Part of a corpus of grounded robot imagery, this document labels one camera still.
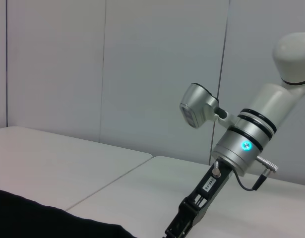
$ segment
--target black cloth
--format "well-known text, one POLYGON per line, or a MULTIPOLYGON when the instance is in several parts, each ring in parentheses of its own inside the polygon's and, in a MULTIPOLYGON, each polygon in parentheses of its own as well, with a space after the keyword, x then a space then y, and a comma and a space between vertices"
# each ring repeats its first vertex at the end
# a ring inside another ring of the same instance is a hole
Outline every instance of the black cloth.
POLYGON ((73 216, 0 190, 0 238, 134 238, 119 225, 73 216))

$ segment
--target white robotic arm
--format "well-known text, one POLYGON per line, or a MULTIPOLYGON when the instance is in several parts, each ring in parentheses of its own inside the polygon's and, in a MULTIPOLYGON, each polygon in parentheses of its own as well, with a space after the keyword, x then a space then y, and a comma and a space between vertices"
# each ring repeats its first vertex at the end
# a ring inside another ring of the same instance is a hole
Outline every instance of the white robotic arm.
POLYGON ((184 238, 197 224, 213 199, 235 173, 242 188, 257 190, 278 167, 259 155, 276 133, 297 101, 305 94, 305 33, 283 37, 273 50, 282 84, 266 84, 253 102, 236 117, 219 108, 218 100, 203 86, 193 83, 187 89, 180 110, 193 128, 207 120, 216 121, 227 131, 211 152, 216 160, 195 190, 179 206, 179 212, 165 233, 167 238, 184 238), (266 169, 255 185, 245 188, 239 176, 257 160, 266 169))

